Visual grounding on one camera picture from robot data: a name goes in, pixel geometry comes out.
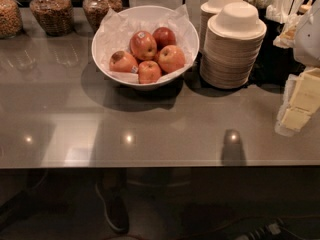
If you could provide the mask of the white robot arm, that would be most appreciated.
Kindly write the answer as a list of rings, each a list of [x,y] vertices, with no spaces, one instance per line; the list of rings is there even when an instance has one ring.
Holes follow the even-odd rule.
[[[320,108],[320,0],[297,24],[293,55],[305,70],[286,81],[275,124],[275,131],[283,136],[298,133]]]

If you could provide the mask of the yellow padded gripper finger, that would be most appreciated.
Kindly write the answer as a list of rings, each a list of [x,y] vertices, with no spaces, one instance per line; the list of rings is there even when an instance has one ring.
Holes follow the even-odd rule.
[[[290,74],[283,93],[275,131],[291,137],[299,133],[320,108],[320,69],[307,67],[298,76]]]

